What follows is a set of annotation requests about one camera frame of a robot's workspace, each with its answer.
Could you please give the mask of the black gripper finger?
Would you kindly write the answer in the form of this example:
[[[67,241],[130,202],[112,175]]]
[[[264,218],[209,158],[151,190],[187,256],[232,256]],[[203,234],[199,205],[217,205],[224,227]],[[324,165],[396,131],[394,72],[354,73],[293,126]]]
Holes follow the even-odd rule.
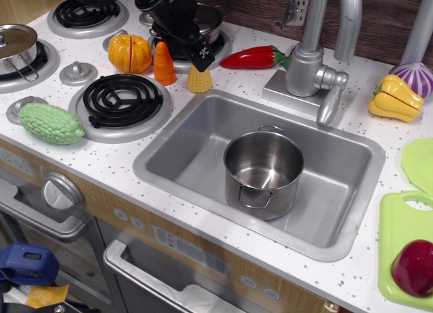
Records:
[[[199,71],[204,72],[214,62],[215,56],[210,43],[206,39],[199,39],[183,48],[186,59]]]

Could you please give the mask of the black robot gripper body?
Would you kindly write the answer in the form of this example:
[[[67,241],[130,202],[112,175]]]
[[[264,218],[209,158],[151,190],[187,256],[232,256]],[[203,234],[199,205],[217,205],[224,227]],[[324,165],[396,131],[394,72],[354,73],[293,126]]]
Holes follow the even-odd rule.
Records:
[[[135,0],[154,20],[152,29],[175,52],[183,55],[186,44],[205,39],[193,19],[196,0]]]

